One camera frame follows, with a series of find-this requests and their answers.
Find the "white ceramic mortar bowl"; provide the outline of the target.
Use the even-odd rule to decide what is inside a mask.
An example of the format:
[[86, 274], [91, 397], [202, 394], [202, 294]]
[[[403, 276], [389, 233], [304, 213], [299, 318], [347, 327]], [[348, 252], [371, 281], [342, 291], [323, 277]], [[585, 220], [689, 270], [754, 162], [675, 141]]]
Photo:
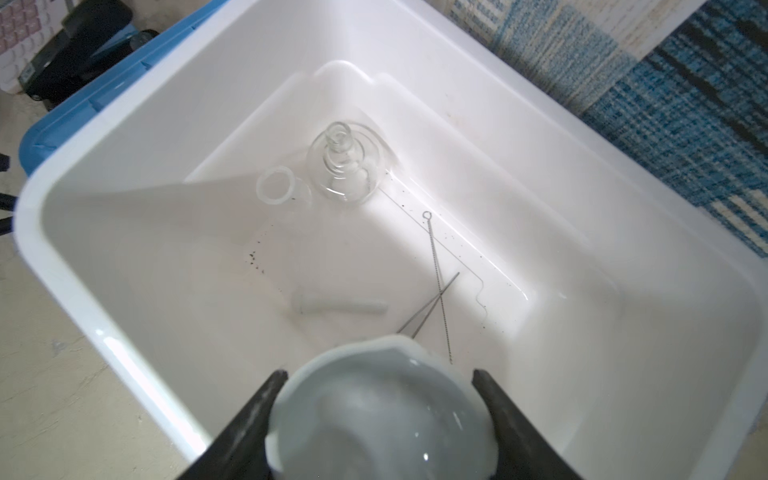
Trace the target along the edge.
[[276, 479], [490, 479], [498, 451], [471, 382], [403, 335], [344, 345], [299, 368], [265, 438]]

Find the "clear glass flask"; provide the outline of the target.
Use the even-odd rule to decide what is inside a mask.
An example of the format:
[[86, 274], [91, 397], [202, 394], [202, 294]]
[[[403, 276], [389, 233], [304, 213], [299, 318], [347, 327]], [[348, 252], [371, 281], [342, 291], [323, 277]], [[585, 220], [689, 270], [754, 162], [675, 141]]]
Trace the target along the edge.
[[329, 200], [345, 205], [367, 201], [396, 156], [373, 129], [357, 122], [330, 123], [306, 156], [309, 180]]

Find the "blue plastic bin lid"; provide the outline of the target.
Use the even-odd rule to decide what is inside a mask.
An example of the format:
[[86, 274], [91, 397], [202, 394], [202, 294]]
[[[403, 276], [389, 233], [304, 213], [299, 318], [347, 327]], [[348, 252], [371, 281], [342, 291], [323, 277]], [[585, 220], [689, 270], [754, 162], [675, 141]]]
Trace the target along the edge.
[[165, 58], [224, 3], [224, 0], [208, 2], [112, 66], [33, 124], [24, 134], [19, 147], [19, 163], [24, 172], [32, 175], [59, 147]]

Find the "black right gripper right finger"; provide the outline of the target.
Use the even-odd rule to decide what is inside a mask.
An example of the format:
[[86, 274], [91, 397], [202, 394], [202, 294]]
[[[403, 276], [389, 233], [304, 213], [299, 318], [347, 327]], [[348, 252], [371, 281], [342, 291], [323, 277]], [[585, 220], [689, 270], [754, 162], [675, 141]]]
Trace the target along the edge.
[[475, 369], [472, 385], [490, 413], [498, 444], [492, 479], [581, 479], [488, 371]]

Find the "white plastic storage bin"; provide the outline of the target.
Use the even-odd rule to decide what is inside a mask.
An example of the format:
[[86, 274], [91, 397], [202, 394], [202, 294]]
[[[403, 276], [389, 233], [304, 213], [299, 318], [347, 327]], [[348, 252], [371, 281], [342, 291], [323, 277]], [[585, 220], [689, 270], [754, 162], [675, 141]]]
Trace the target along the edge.
[[[332, 122], [396, 156], [318, 193]], [[287, 166], [311, 210], [256, 194]], [[276, 369], [395, 332], [437, 291], [586, 479], [721, 479], [767, 395], [767, 267], [421, 1], [229, 1], [27, 181], [22, 258], [193, 461]]]

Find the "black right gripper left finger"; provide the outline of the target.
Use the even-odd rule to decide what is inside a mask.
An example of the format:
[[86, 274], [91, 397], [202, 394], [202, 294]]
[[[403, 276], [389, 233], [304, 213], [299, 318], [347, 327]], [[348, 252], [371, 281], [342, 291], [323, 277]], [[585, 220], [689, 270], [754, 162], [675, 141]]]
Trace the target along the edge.
[[265, 440], [272, 407], [287, 380], [287, 371], [275, 370], [178, 479], [273, 479]]

